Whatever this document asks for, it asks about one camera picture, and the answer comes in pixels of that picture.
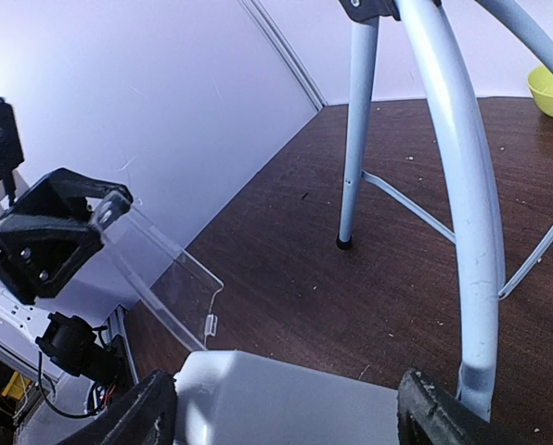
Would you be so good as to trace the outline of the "light blue folding music stand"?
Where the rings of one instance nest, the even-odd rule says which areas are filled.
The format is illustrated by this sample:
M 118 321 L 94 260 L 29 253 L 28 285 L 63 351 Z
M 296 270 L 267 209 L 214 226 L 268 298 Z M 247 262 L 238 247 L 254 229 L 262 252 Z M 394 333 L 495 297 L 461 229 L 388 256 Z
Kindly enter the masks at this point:
M 352 24 L 341 207 L 336 244 L 354 245 L 357 199 L 370 184 L 416 215 L 455 249 L 460 310 L 457 400 L 478 419 L 492 416 L 499 353 L 499 306 L 537 271 L 548 268 L 553 223 L 513 272 L 507 273 L 503 220 L 490 143 L 478 98 L 441 1 L 344 1 Z M 450 223 L 365 166 L 368 128 L 383 19 L 403 24 L 416 58 L 431 116 Z

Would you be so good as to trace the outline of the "clear plastic metronome cover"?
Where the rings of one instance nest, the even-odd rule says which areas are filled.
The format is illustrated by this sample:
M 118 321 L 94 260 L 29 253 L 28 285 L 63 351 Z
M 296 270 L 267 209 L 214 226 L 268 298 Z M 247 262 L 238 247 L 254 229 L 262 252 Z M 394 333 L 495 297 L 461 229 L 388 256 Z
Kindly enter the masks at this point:
M 140 301 L 187 350 L 206 350 L 224 283 L 138 210 L 97 220 L 109 256 Z

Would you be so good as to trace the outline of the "white metronome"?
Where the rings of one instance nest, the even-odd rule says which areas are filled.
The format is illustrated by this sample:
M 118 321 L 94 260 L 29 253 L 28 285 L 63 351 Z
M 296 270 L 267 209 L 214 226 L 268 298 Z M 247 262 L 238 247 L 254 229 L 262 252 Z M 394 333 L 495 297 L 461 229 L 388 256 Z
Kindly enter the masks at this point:
M 397 392 L 244 351 L 196 351 L 174 376 L 177 444 L 396 444 Z

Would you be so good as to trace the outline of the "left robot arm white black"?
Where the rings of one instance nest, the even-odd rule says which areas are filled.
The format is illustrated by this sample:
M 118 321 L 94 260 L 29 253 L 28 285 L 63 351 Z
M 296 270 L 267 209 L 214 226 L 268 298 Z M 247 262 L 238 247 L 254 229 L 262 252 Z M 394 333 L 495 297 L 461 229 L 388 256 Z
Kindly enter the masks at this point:
M 123 184 L 65 168 L 24 186 L 9 208 L 0 181 L 0 317 L 38 351 L 36 383 L 48 406 L 56 394 L 44 381 L 44 359 L 65 373 L 91 380 L 83 419 L 102 413 L 133 385 L 122 336 L 105 340 L 105 326 L 78 315 L 49 312 L 38 299 L 54 299 L 104 247 L 102 230 L 134 199 Z

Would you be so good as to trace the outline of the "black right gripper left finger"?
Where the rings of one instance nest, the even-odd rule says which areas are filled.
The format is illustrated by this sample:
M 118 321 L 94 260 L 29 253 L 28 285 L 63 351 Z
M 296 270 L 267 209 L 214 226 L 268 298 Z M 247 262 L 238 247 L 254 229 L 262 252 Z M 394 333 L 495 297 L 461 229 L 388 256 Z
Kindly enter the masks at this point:
M 95 421 L 61 442 L 67 445 L 172 445 L 177 402 L 174 377 L 156 370 L 114 402 Z

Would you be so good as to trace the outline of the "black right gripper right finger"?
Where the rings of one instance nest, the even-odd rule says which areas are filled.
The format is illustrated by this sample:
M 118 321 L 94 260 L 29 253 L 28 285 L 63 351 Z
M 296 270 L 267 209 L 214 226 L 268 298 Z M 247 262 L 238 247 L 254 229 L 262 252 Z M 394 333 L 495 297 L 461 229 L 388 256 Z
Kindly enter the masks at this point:
M 401 444 L 519 444 L 514 435 L 483 421 L 418 369 L 403 375 L 397 393 Z

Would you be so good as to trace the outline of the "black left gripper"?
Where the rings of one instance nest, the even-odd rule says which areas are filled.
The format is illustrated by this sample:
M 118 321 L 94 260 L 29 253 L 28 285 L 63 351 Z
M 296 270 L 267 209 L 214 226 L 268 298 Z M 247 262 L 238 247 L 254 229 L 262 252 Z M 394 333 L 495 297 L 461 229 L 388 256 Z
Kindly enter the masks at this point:
M 0 280 L 23 304 L 53 299 L 134 202 L 124 184 L 59 168 L 0 217 Z

